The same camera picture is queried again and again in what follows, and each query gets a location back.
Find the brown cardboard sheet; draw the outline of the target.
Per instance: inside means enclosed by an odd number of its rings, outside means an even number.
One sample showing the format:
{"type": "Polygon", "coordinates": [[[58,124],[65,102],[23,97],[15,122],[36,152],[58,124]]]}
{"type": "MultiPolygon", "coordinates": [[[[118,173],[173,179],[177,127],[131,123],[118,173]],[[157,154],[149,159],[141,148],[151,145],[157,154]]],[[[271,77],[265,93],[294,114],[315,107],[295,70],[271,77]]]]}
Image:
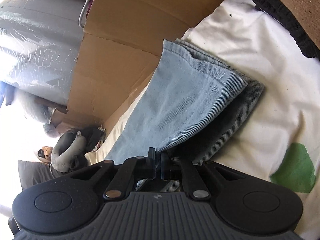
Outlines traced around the brown cardboard sheet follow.
{"type": "Polygon", "coordinates": [[[61,133],[104,126],[110,131],[150,81],[164,40],[183,36],[223,0],[93,0],[74,68],[61,133]]]}

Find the dark grey pillow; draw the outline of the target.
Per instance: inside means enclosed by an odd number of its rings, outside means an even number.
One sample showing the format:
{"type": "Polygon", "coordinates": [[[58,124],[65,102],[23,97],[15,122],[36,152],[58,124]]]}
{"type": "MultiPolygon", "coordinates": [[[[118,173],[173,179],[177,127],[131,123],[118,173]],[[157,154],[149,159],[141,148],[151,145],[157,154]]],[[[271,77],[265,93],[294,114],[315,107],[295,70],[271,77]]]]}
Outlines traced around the dark grey pillow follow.
{"type": "Polygon", "coordinates": [[[18,160],[17,165],[22,190],[65,175],[42,162],[18,160]]]}

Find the light blue denim pants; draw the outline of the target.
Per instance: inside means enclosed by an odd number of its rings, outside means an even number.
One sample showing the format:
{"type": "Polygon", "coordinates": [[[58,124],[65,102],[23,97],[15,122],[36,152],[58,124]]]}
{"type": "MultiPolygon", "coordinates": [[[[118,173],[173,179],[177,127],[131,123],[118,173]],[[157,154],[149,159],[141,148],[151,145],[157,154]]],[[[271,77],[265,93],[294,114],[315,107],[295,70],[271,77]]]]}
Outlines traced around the light blue denim pants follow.
{"type": "Polygon", "coordinates": [[[263,90],[200,48],[166,40],[145,93],[106,157],[122,164],[153,147],[201,165],[239,130],[263,90]]]}

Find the small plush toy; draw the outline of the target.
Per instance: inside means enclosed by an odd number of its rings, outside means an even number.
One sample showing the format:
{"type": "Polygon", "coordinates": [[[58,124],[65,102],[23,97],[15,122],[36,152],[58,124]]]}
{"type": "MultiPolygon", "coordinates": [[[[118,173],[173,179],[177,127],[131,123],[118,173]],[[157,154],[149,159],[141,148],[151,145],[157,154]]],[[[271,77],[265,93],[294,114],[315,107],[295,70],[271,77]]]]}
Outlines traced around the small plush toy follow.
{"type": "Polygon", "coordinates": [[[50,164],[51,163],[51,155],[53,148],[50,146],[43,146],[37,152],[37,157],[43,163],[50,164]]]}

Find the grey neck pillow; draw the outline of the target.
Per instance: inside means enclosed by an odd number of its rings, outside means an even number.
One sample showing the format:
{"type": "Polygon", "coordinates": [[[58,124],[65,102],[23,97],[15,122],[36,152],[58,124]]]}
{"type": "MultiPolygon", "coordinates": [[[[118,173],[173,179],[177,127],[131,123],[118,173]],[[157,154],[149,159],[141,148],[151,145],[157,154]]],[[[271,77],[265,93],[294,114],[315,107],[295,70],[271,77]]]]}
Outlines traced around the grey neck pillow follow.
{"type": "Polygon", "coordinates": [[[68,173],[87,167],[86,145],[87,140],[80,131],[64,133],[51,153],[50,162],[53,169],[68,173]]]}

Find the white quilt bundle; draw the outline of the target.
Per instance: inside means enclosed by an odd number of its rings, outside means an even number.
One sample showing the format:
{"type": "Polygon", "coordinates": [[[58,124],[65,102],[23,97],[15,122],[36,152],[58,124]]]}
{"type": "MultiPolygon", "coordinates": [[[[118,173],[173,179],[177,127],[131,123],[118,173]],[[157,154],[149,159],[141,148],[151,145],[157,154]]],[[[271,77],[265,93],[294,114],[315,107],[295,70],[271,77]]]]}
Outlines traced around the white quilt bundle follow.
{"type": "Polygon", "coordinates": [[[27,119],[32,119],[42,125],[45,134],[50,138],[60,136],[52,124],[52,111],[48,106],[36,102],[38,97],[20,89],[15,90],[13,103],[22,108],[27,119]]]}

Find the cream cartoon bear bedsheet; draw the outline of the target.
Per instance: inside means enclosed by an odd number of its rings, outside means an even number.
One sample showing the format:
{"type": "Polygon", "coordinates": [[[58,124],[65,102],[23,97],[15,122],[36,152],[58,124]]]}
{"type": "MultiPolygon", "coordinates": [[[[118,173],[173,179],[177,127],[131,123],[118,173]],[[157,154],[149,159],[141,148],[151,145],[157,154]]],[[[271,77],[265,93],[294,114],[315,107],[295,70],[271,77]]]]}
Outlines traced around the cream cartoon bear bedsheet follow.
{"type": "MultiPolygon", "coordinates": [[[[304,211],[296,233],[319,239],[319,60],[305,57],[252,0],[223,1],[178,40],[264,85],[249,117],[209,160],[297,193],[304,211]]],[[[101,148],[86,154],[90,164],[107,159],[148,85],[101,148]]]]}

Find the black garment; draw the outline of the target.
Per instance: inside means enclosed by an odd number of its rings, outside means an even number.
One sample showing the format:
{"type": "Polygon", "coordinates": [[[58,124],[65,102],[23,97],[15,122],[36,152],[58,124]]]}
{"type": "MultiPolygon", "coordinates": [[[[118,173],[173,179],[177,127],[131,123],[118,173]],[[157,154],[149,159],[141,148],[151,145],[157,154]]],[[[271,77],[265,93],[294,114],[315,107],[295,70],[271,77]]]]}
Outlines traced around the black garment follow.
{"type": "Polygon", "coordinates": [[[87,167],[87,159],[85,154],[93,151],[100,139],[104,136],[104,132],[97,127],[87,127],[83,129],[71,130],[73,142],[71,147],[71,171],[76,171],[81,168],[87,167]]]}

